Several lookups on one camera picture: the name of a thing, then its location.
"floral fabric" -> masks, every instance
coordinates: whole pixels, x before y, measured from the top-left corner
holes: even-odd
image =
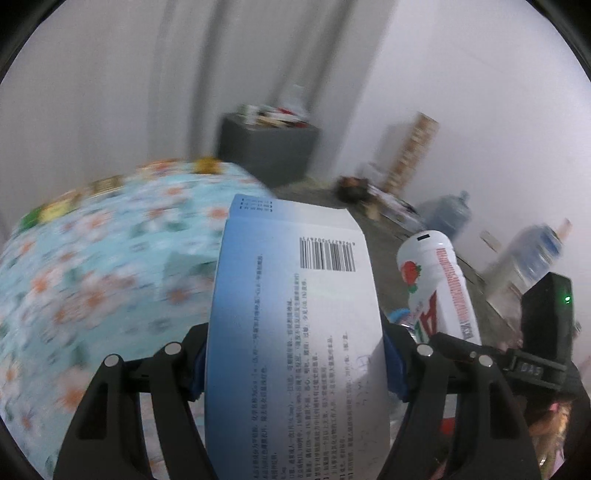
[[[51,478],[59,447],[106,355],[150,356],[206,322],[228,208],[269,193],[241,168],[127,179],[118,194],[22,233],[0,257],[0,416]],[[166,478],[150,399],[152,469]],[[197,424],[202,406],[195,406]]]

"plastic water jug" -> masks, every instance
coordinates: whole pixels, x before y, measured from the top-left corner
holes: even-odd
[[[519,325],[521,296],[538,283],[560,257],[562,240],[568,235],[570,222],[556,234],[548,225],[534,225],[522,231],[485,274],[485,297],[505,320]]]
[[[427,230],[444,233],[453,242],[472,217],[466,205],[468,197],[468,192],[463,190],[459,197],[448,195],[439,200],[426,220]]]

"dark brown object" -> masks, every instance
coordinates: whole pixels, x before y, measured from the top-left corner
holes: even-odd
[[[337,182],[336,196],[341,202],[357,203],[369,199],[367,179],[341,177]]]

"white wall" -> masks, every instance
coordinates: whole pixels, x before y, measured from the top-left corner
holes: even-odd
[[[440,123],[404,197],[417,205],[462,189],[474,218],[457,242],[483,269],[495,254],[483,229],[507,243],[537,222],[574,225],[555,270],[573,280],[591,343],[591,82],[555,28],[525,0],[400,0],[336,159],[317,175],[352,174],[390,159],[417,111]]]
[[[353,10],[314,97],[319,155],[338,151],[394,1],[349,0]],[[0,244],[3,223],[11,227],[67,190],[156,158],[215,153],[222,113],[272,102],[307,75],[313,82],[343,6],[65,2],[0,84]]]

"gray storage box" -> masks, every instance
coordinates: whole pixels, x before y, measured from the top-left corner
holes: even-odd
[[[229,113],[223,117],[217,156],[274,188],[304,178],[318,134],[313,125],[246,125],[240,115]]]

